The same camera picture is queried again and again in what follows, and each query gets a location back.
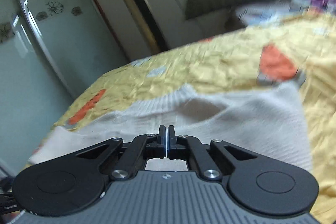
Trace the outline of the white knitted sweater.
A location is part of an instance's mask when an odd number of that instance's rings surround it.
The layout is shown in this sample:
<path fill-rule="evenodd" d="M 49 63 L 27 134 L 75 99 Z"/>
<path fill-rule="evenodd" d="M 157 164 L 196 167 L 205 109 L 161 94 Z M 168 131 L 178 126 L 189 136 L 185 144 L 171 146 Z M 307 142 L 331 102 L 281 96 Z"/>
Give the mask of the white knitted sweater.
<path fill-rule="evenodd" d="M 220 139 L 313 169 L 299 86 L 293 81 L 215 94 L 199 94 L 186 84 L 165 96 L 107 113 L 74 132 L 58 126 L 29 161 L 39 164 L 113 137 L 129 142 L 138 135 L 156 134 L 161 125 L 172 125 L 178 135 L 194 136 L 202 143 Z"/>

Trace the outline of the gold tower fan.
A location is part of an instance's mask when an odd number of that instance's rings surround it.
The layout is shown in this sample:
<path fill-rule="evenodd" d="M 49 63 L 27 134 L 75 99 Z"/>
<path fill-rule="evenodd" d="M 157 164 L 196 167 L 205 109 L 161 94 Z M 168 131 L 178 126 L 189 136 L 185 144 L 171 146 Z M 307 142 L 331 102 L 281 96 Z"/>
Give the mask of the gold tower fan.
<path fill-rule="evenodd" d="M 168 51 L 166 39 L 147 0 L 123 0 L 152 54 Z"/>

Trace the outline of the glass sliding wardrobe door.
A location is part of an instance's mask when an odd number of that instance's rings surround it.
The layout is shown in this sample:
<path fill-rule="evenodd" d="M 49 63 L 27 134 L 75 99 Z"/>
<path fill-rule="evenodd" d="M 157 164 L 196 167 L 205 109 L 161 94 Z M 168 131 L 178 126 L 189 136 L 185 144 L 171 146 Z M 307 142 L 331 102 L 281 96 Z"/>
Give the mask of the glass sliding wardrobe door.
<path fill-rule="evenodd" d="M 68 106 L 126 63 L 93 0 L 1 0 L 1 165 L 18 173 Z"/>

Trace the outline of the patterned pillow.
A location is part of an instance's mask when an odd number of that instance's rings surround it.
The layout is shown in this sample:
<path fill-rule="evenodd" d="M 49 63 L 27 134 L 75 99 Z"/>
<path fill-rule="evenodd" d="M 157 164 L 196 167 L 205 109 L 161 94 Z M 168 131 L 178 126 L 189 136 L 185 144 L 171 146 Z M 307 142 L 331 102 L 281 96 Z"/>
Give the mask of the patterned pillow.
<path fill-rule="evenodd" d="M 307 11 L 309 5 L 298 5 L 288 1 L 250 3 L 236 8 L 235 14 L 246 26 L 275 22 L 292 14 Z"/>

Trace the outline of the yellow floral bed quilt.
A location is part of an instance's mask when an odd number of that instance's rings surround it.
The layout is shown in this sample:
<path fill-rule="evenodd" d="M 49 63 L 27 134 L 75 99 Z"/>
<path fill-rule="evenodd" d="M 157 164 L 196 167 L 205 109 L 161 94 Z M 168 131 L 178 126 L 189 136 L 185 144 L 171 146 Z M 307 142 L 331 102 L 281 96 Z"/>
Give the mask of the yellow floral bed quilt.
<path fill-rule="evenodd" d="M 62 126 L 74 132 L 107 113 L 165 96 L 186 84 L 199 94 L 215 94 L 261 90 L 287 81 L 299 86 L 313 163 L 309 172 L 319 184 L 311 213 L 320 223 L 333 223 L 335 16 L 327 12 L 309 10 L 109 71 L 74 101 L 52 131 Z"/>

